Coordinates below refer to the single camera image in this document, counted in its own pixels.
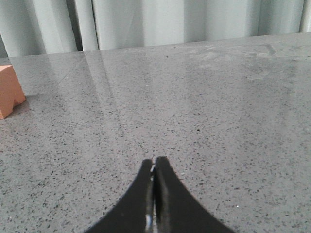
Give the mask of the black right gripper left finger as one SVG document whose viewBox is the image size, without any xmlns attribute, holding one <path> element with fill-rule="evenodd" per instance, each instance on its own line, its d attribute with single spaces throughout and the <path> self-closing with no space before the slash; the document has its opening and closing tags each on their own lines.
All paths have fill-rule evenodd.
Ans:
<svg viewBox="0 0 311 233">
<path fill-rule="evenodd" d="M 129 189 L 88 233 L 151 233 L 153 232 L 152 160 L 142 161 L 140 170 Z"/>
</svg>

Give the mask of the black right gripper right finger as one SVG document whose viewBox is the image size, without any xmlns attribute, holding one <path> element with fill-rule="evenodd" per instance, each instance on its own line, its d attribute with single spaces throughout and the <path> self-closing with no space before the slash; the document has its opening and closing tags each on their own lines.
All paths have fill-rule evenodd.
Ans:
<svg viewBox="0 0 311 233">
<path fill-rule="evenodd" d="M 159 233 L 232 233 L 212 216 L 178 179 L 169 160 L 155 163 L 155 211 Z"/>
</svg>

